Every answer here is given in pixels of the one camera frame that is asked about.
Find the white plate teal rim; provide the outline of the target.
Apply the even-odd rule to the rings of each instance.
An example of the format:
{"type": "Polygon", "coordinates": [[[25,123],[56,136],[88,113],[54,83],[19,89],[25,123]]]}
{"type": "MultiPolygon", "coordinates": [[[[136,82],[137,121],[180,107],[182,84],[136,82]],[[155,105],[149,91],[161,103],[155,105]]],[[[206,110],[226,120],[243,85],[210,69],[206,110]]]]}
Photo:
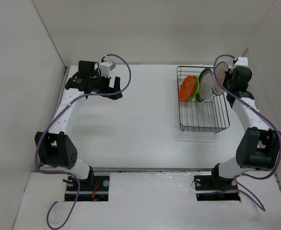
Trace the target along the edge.
{"type": "Polygon", "coordinates": [[[196,94],[198,103],[204,102],[211,94],[213,84],[213,74],[210,68],[205,68],[199,75],[199,90],[196,94]]]}

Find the green plastic plate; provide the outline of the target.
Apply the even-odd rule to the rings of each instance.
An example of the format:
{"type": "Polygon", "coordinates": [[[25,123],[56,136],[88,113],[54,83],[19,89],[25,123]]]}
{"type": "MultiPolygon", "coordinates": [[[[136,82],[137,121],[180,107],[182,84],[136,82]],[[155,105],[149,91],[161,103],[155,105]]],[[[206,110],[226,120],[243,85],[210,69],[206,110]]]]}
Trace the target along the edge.
{"type": "Polygon", "coordinates": [[[195,96],[197,95],[198,91],[199,91],[199,79],[197,76],[191,76],[192,79],[192,83],[193,83],[193,87],[191,90],[191,94],[188,97],[187,101],[191,101],[192,99],[195,98],[195,96]]]}

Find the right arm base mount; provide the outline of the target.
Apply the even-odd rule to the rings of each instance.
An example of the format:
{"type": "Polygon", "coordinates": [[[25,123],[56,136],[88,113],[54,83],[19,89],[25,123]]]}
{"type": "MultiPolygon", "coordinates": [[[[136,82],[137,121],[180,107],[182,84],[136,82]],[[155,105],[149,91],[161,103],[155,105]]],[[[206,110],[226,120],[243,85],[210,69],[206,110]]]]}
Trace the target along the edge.
{"type": "Polygon", "coordinates": [[[233,179],[213,180],[212,175],[196,174],[192,182],[197,201],[241,201],[233,179]]]}

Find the white plate orange sunburst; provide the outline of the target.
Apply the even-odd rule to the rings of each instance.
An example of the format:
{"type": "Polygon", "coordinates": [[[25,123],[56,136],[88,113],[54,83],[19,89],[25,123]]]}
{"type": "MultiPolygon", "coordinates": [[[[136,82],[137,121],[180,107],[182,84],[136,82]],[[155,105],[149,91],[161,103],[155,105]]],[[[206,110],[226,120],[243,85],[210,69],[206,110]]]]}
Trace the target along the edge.
{"type": "Polygon", "coordinates": [[[222,61],[216,65],[215,70],[213,71],[214,79],[212,84],[212,91],[217,96],[222,95],[224,93],[224,89],[220,86],[220,84],[223,85],[226,75],[225,72],[228,71],[228,69],[229,65],[226,62],[222,61]]]}

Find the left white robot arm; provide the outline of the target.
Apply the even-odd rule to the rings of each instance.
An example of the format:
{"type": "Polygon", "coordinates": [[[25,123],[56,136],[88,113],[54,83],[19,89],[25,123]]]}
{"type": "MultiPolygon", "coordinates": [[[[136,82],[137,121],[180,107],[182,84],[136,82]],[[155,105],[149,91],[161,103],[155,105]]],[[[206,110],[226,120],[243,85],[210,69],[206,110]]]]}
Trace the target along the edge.
{"type": "Polygon", "coordinates": [[[36,166],[41,163],[76,176],[77,183],[83,190],[94,186],[93,170],[78,158],[70,133],[88,94],[100,94],[111,100],[122,98],[120,77],[115,77],[114,85],[110,86],[110,72],[115,66],[115,62],[111,60],[103,60],[101,63],[79,61],[78,71],[67,79],[54,116],[55,122],[46,132],[37,132],[35,135],[36,166]]]}

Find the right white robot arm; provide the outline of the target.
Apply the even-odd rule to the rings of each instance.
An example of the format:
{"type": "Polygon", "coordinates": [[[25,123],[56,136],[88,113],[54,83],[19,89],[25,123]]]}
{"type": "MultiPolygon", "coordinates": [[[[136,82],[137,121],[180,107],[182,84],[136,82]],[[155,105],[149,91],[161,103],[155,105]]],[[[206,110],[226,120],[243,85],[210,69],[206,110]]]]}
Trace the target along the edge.
{"type": "Polygon", "coordinates": [[[215,189],[238,176],[249,176],[251,171],[269,171],[264,177],[267,179],[275,173],[281,161],[281,134],[256,108],[255,98],[247,90],[251,77],[250,68],[237,64],[225,72],[222,88],[227,92],[227,101],[238,115],[245,133],[235,157],[212,169],[209,183],[215,189]]]}

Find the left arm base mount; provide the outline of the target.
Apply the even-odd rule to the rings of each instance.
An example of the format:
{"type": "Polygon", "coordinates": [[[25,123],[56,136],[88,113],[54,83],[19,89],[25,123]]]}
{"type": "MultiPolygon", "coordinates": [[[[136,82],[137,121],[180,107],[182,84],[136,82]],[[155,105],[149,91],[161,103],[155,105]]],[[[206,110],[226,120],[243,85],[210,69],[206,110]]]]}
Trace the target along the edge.
{"type": "MultiPolygon", "coordinates": [[[[62,180],[66,184],[65,201],[74,201],[78,191],[78,184],[69,176],[62,180]]],[[[77,201],[107,202],[109,198],[109,175],[96,175],[93,184],[80,180],[80,192],[77,201]]]]}

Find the orange plastic plate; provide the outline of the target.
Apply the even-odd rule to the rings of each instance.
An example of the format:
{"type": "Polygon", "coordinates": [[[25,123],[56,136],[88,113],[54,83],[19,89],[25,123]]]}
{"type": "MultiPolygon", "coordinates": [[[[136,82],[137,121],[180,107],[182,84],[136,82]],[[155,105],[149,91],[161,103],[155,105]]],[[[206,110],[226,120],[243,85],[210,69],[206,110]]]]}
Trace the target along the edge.
{"type": "Polygon", "coordinates": [[[181,84],[179,90],[179,99],[181,101],[190,101],[193,98],[195,86],[196,84],[194,77],[191,75],[187,76],[181,84]]]}

